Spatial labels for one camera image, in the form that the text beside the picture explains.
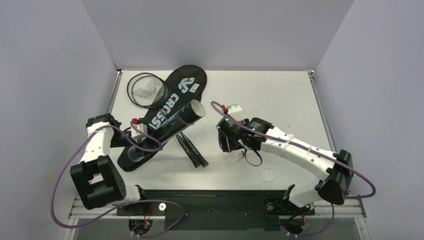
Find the black shuttlecock tube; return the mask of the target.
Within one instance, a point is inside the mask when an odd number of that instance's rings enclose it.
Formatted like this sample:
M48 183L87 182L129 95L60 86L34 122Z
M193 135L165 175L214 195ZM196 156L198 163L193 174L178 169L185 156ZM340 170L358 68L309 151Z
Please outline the black shuttlecock tube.
M152 134L146 135L141 142L143 147L156 143L159 147L164 146L171 138L181 133L186 128L192 126L199 119L206 115L204 106L198 100L192 100L174 115L170 116L163 124L155 129ZM153 158L157 151L151 152L149 149L137 150L137 146L127 149L127 153L122 153L118 159L118 164L122 169L131 171L138 168L145 162Z

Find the white shuttlecock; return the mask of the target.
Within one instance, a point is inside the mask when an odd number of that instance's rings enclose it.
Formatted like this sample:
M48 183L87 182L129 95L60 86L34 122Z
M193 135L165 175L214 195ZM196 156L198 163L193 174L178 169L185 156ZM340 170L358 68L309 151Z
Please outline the white shuttlecock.
M237 164L241 159L245 157L245 151L244 150L236 150L232 153L232 164Z

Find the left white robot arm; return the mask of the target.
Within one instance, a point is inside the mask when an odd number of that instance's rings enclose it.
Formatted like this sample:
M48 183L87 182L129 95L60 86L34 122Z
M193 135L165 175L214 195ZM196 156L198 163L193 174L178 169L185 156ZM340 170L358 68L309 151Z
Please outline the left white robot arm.
M87 210L130 202L129 208L143 215L149 210L144 190L139 185L125 184L109 156L111 148L134 142L129 131L120 130L121 124L110 113L87 120L88 143L79 163L70 167L70 176Z

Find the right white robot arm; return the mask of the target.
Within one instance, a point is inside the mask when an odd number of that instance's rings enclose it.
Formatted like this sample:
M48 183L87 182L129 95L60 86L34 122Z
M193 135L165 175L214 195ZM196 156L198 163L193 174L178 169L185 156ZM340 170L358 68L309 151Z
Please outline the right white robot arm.
M307 144L258 117L237 123L222 118L217 126L218 142L223 152L252 150L270 153L309 171L315 179L291 185L282 201L283 209L290 215L316 201L343 205L347 198L353 173L336 163L352 167L352 156L342 150L333 152Z

